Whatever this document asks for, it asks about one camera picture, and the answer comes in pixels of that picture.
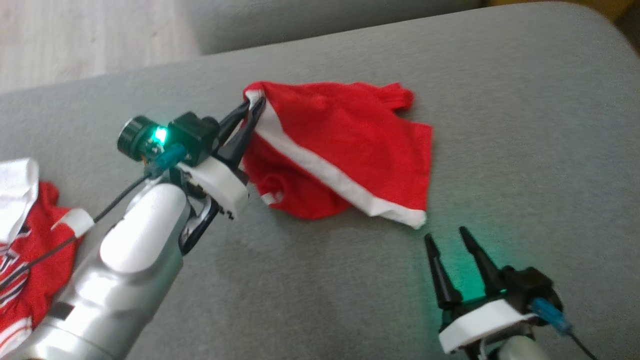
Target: white stripe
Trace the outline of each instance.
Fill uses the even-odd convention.
[[[260,198],[267,205],[271,205],[271,204],[274,204],[276,202],[276,198],[273,196],[272,193],[266,193],[263,196],[261,196]]]
[[[16,321],[0,332],[0,357],[5,356],[9,351],[15,349],[31,334],[31,317],[26,317]]]
[[[249,90],[245,95],[253,105],[262,95],[262,91]],[[425,211],[406,208],[374,196],[329,161],[296,144],[285,134],[280,119],[268,100],[255,131],[279,153],[313,174],[321,183],[329,186],[338,195],[370,217],[381,216],[409,225],[414,229],[419,229],[426,222]]]
[[[2,275],[6,269],[10,268],[16,261],[18,261],[20,254],[12,249],[7,249],[4,254],[0,255],[0,258],[3,259],[0,264],[0,275]]]
[[[69,226],[71,230],[73,230],[76,238],[84,235],[94,225],[91,215],[80,208],[69,210],[65,216],[61,217],[60,220],[51,226],[51,230],[60,224]]]

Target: robotic arm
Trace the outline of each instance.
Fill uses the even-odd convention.
[[[131,119],[118,149],[145,162],[144,189],[79,265],[43,322],[3,360],[124,359],[213,218],[233,220],[246,206],[247,177],[238,165],[264,104],[245,102],[220,124],[193,113],[168,127]]]
[[[485,296],[463,301],[440,261],[430,234],[425,239],[438,307],[442,309],[440,344],[445,353],[463,351],[471,360],[549,360],[534,341],[534,326],[571,334],[553,282],[533,267],[499,270],[466,227],[460,234],[484,282]]]
[[[142,116],[131,119],[120,132],[118,150],[144,162],[144,189],[78,266],[43,322],[3,360],[126,358],[180,272],[182,257],[216,215],[237,219],[247,205],[248,178],[238,166],[265,103],[246,101],[220,123],[193,113],[167,127]],[[93,225],[88,221],[83,229]],[[486,296],[463,301],[427,235],[444,351],[463,351],[472,360],[548,360],[532,327],[555,318],[552,325],[571,334],[553,282],[535,268],[499,270],[466,228],[460,233]]]

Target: red cloth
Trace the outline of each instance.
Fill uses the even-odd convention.
[[[53,296],[72,273],[78,241],[35,265],[21,276],[7,281],[28,263],[74,235],[66,224],[52,226],[69,209],[59,208],[58,189],[40,182],[38,199],[31,208],[23,231],[11,244],[0,249],[0,355],[21,342],[44,319]]]
[[[272,208],[306,219],[354,205],[418,228],[426,221],[431,127],[399,118],[413,94],[400,86],[253,83],[267,105],[244,166]]]

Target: black cable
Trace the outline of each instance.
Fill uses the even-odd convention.
[[[570,332],[568,335],[573,340],[573,342],[575,342],[575,344],[578,345],[580,350],[582,350],[585,354],[587,354],[587,356],[591,360],[598,360],[596,355],[593,355],[593,353],[590,352],[589,349],[586,346],[584,346],[584,344],[578,339],[578,337],[574,333]]]
[[[113,208],[115,208],[116,205],[118,205],[118,203],[120,201],[122,201],[122,199],[124,199],[131,191],[133,191],[133,189],[135,189],[138,185],[140,185],[142,182],[144,182],[144,180],[148,179],[149,177],[150,177],[150,174],[149,175],[144,175],[141,178],[139,178],[138,180],[135,180],[133,182],[133,184],[129,185],[122,193],[120,193],[120,195],[118,195],[115,199],[113,199],[113,201],[111,201],[111,204],[107,205],[107,207],[104,208],[104,210],[102,210],[102,212],[99,213],[98,216],[96,216],[93,219],[93,223],[97,224],[98,221],[102,220],[102,218],[104,218],[105,215],[107,215],[109,213],[109,211],[113,210]],[[4,291],[7,287],[9,287],[9,285],[11,285],[13,280],[15,280],[16,278],[20,277],[25,272],[29,271],[29,269],[33,268],[35,265],[41,263],[42,261],[46,260],[47,258],[50,258],[53,255],[55,255],[55,253],[57,253],[58,251],[64,249],[67,245],[69,245],[70,243],[72,243],[72,242],[74,242],[76,240],[77,240],[76,237],[72,236],[71,238],[69,238],[69,239],[63,241],[62,243],[60,243],[55,248],[47,251],[45,254],[42,254],[37,259],[35,259],[32,262],[28,263],[27,265],[23,266],[20,269],[20,271],[15,272],[14,274],[11,274],[10,276],[8,276],[5,279],[2,279],[0,281],[0,291]]]
[[[113,208],[115,208],[116,205],[118,205],[118,203],[120,201],[122,201],[122,199],[124,199],[125,196],[127,196],[133,189],[138,187],[138,185],[140,185],[142,182],[144,182],[144,180],[147,180],[150,176],[151,176],[151,174],[144,175],[144,176],[140,177],[138,180],[135,180],[133,182],[133,184],[129,185],[128,188],[126,188],[122,193],[120,193],[120,195],[118,195],[118,197],[113,199],[111,204],[109,204],[106,208],[104,208],[104,210],[102,210],[102,213],[99,213],[98,216],[96,216],[93,219],[93,222],[95,222],[97,224],[98,221],[102,220],[102,218],[104,218],[104,216],[107,215],[109,213],[109,211],[113,210]]]

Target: gray sofa cushion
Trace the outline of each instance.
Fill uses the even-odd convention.
[[[187,0],[205,54],[477,8],[481,0]]]
[[[551,276],[600,358],[640,353],[640,60],[586,8],[483,8],[4,95],[0,157],[34,156],[63,205],[96,214],[141,174],[115,149],[129,117],[220,119],[261,79],[412,89],[405,116],[435,132],[428,224],[306,222],[252,192],[242,221],[216,219],[185,258],[131,359],[448,359],[422,237],[473,297],[459,225],[498,265]],[[552,329],[538,340],[584,358]]]

